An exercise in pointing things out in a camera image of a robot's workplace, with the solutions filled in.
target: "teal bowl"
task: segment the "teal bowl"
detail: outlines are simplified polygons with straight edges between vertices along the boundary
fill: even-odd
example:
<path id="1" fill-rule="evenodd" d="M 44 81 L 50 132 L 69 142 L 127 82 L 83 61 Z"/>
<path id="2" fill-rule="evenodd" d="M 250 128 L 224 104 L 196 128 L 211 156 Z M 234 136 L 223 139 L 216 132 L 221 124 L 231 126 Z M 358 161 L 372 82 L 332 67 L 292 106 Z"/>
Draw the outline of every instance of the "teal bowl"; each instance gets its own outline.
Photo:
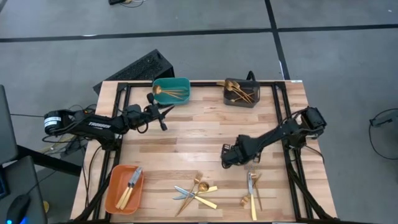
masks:
<path id="1" fill-rule="evenodd" d="M 152 87 L 154 86 L 160 86 L 162 91 L 167 91 L 167 90 L 184 90 L 181 91 L 183 93 L 182 95 L 175 95 L 178 96 L 181 99 L 178 99 L 177 97 L 170 96 L 167 93 L 160 93 L 160 94 L 154 94 L 155 100 L 162 104 L 162 105 L 184 105 L 189 102 L 189 97 L 191 95 L 191 84 L 189 82 L 189 79 L 187 78 L 159 78 L 156 79 Z"/>

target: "wooden tabletop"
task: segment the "wooden tabletop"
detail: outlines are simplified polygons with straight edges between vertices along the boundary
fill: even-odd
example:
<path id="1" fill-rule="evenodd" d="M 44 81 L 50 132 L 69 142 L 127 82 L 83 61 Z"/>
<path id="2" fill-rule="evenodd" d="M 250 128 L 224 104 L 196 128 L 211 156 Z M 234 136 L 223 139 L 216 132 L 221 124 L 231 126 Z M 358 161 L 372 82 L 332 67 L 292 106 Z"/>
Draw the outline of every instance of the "wooden tabletop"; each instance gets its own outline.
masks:
<path id="1" fill-rule="evenodd" d="M 103 82 L 96 113 L 111 116 L 117 82 Z M 308 105 L 302 82 L 286 82 L 292 112 Z M 149 87 L 131 89 L 129 104 L 141 108 L 148 105 Z M 283 101 L 280 105 L 284 111 Z M 129 131 L 123 139 L 120 164 L 143 167 L 145 175 L 141 205 L 132 215 L 112 215 L 112 222 L 250 222 L 250 203 L 245 207 L 240 200 L 248 193 L 247 170 L 243 166 L 223 169 L 220 151 L 223 144 L 234 144 L 239 134 L 260 136 L 275 128 L 277 123 L 274 100 L 270 87 L 261 87 L 261 100 L 254 108 L 239 108 L 223 104 L 222 87 L 192 87 L 190 102 L 176 106 L 166 117 L 167 131 L 159 122 L 149 124 L 145 134 Z M 319 150 L 317 141 L 308 145 Z M 99 143 L 89 143 L 85 156 L 85 170 Z M 97 153 L 91 171 L 89 197 L 97 191 L 104 151 Z M 309 191 L 325 209 L 335 217 L 322 159 L 312 151 L 302 150 L 302 162 Z M 263 211 L 256 199 L 259 222 L 294 221 L 294 212 L 287 181 L 284 153 L 279 142 L 267 146 L 257 167 L 262 177 L 258 182 Z M 218 205 L 216 210 L 193 200 L 178 216 L 182 204 L 172 197 L 180 195 L 174 185 L 190 189 L 195 174 L 203 172 L 203 181 L 218 186 L 216 192 L 202 195 Z M 302 216 L 305 216 L 302 194 L 297 189 Z M 71 218 L 77 217 L 85 207 L 85 183 L 80 176 Z M 104 217 L 104 205 L 101 215 Z"/>

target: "black box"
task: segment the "black box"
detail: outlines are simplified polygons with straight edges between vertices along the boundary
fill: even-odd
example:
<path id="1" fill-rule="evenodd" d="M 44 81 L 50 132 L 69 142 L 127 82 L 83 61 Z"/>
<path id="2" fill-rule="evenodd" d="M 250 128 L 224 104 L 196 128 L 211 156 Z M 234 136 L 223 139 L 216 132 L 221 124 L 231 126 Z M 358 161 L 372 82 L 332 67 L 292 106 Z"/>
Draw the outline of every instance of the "black box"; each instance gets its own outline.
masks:
<path id="1" fill-rule="evenodd" d="M 158 78 L 174 78 L 173 65 L 157 50 L 136 60 L 126 68 L 116 72 L 104 81 L 114 80 L 156 80 Z M 93 87 L 100 94 L 102 82 Z"/>

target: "computer mouse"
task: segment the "computer mouse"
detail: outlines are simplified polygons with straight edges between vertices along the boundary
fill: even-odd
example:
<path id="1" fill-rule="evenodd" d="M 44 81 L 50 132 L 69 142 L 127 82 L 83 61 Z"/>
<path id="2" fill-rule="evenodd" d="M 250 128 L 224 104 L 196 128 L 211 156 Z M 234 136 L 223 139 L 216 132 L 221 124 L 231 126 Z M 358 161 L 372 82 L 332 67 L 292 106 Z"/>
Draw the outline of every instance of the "computer mouse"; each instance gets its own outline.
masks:
<path id="1" fill-rule="evenodd" d="M 6 224 L 20 224 L 26 215 L 29 204 L 28 194 L 18 195 L 8 208 Z"/>

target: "silver knife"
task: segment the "silver knife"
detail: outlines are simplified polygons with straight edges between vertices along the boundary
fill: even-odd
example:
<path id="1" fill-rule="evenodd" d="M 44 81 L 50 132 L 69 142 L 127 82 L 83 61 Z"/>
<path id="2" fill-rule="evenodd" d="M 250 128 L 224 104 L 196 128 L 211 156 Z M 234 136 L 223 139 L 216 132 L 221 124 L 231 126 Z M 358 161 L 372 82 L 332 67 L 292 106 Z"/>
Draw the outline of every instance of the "silver knife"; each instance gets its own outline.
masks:
<path id="1" fill-rule="evenodd" d="M 138 167 L 129 180 L 129 187 L 133 188 L 135 186 L 139 176 L 141 175 L 141 172 L 142 172 L 142 167 Z"/>
<path id="2" fill-rule="evenodd" d="M 189 191 L 184 190 L 184 189 L 182 189 L 181 187 L 178 187 L 178 186 L 174 186 L 174 188 L 175 188 L 178 192 L 182 193 L 182 195 L 177 196 L 177 197 L 174 197 L 174 198 L 173 198 L 174 200 L 181 200 L 181 199 L 185 199 L 185 198 L 187 197 Z"/>
<path id="3" fill-rule="evenodd" d="M 251 178 L 251 172 L 248 172 L 248 182 L 249 182 L 249 193 L 253 194 L 253 181 Z"/>

